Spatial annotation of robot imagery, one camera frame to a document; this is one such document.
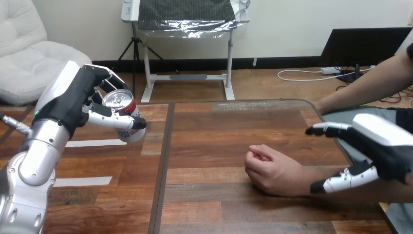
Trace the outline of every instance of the soda can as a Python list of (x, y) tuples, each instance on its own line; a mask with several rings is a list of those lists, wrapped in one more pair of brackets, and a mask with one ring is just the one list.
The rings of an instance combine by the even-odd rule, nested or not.
[[(116, 112), (141, 117), (132, 92), (126, 89), (118, 89), (108, 93), (103, 98), (102, 105), (110, 107)], [(140, 130), (115, 128), (115, 131), (121, 141), (130, 143), (139, 141), (145, 134), (146, 128)]]

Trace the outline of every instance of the white stand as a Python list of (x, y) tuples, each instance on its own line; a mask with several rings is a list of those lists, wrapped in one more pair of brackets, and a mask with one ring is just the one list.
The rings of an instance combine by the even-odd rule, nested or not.
[(145, 75), (146, 75), (146, 87), (143, 92), (141, 102), (149, 102), (152, 94), (153, 86), (157, 80), (222, 80), (224, 82), (225, 96), (227, 100), (235, 100), (234, 91), (231, 85), (231, 72), (232, 72), (232, 30), (229, 32), (228, 41), (228, 65), (227, 74), (222, 75), (170, 75), (170, 76), (157, 76), (150, 73), (149, 56), (147, 37), (144, 38), (142, 46), (144, 48), (144, 63), (145, 63)]

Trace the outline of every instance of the can lid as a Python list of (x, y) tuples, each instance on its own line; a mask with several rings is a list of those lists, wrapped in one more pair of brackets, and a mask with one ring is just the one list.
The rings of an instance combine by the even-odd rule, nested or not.
[(133, 96), (129, 90), (118, 89), (108, 93), (102, 100), (102, 105), (115, 111), (122, 110), (132, 102)]

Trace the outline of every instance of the black sleeve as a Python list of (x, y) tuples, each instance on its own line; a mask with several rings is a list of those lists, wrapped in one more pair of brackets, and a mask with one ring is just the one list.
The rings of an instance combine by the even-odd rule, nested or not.
[(407, 54), (411, 59), (413, 59), (413, 43), (407, 47)]

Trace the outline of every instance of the white cable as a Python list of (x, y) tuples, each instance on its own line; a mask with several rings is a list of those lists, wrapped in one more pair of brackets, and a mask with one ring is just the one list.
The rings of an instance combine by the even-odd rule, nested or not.
[[(360, 71), (361, 71), (361, 72), (365, 72), (365, 71), (369, 71), (369, 70), (372, 70), (372, 68), (364, 69), (364, 70), (360, 70)], [(282, 80), (286, 80), (286, 81), (319, 81), (319, 80), (332, 79), (332, 78), (336, 78), (336, 77), (343, 77), (343, 76), (347, 76), (347, 75), (354, 74), (354, 72), (351, 72), (351, 73), (347, 73), (347, 74), (344, 74), (344, 75), (338, 75), (338, 76), (335, 76), (335, 77), (327, 77), (327, 78), (321, 78), (321, 79), (284, 79), (284, 78), (280, 77), (280, 74), (283, 73), (283, 72), (321, 73), (321, 71), (318, 71), (318, 72), (309, 72), (309, 71), (302, 71), (302, 70), (284, 70), (284, 71), (278, 72), (278, 74), (277, 74), (278, 78), (280, 78), (280, 79), (282, 79)]]

